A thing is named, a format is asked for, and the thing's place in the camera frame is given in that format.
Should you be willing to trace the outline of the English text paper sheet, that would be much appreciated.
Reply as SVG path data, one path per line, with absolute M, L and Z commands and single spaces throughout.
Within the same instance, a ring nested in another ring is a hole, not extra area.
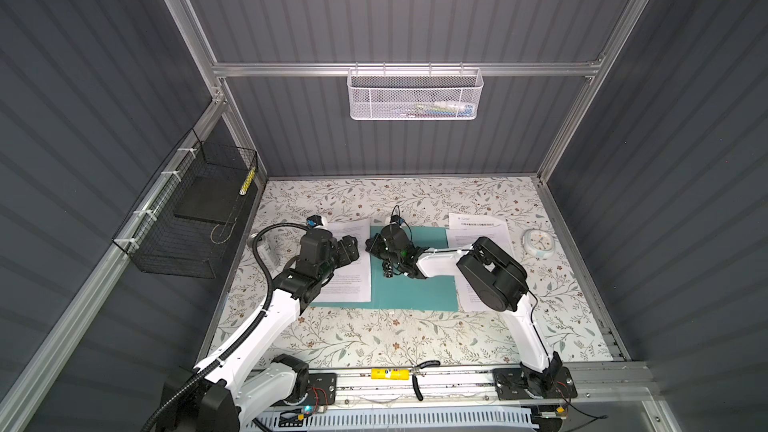
M 372 299 L 372 272 L 370 254 L 365 242 L 370 238 L 370 219 L 332 222 L 326 226 L 335 238 L 353 236 L 358 242 L 359 258 L 350 265 L 337 268 L 332 280 L 325 285 L 314 304 L 361 304 Z

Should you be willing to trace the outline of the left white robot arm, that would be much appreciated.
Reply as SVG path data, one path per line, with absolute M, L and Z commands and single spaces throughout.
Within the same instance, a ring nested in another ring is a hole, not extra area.
M 192 370 L 171 374 L 161 403 L 143 424 L 145 431 L 238 431 L 273 403 L 300 401 L 308 386 L 308 366 L 290 356 L 276 358 L 257 376 L 254 366 L 280 334 L 306 310 L 336 269 L 357 261 L 358 240 L 335 238 L 310 222 L 302 231 L 300 249 L 278 276 L 258 252 L 262 232 L 248 244 L 266 281 L 266 295 L 257 309 L 213 353 Z

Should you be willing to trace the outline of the XDOF header paper sheet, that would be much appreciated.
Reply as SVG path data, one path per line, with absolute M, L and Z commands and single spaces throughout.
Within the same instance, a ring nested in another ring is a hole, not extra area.
M 509 301 L 495 286 L 495 275 L 473 253 L 460 258 L 457 267 L 485 308 L 496 312 L 507 309 Z

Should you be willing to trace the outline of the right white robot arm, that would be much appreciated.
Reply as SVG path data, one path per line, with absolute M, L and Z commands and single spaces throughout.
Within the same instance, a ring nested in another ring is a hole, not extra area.
M 491 238 L 480 236 L 458 248 L 420 247 L 399 224 L 390 223 L 366 240 L 366 251 L 385 270 L 411 279 L 464 278 L 483 305 L 501 314 L 517 345 L 529 393 L 543 397 L 558 384 L 563 363 L 538 330 L 538 298 L 527 284 L 527 272 Z

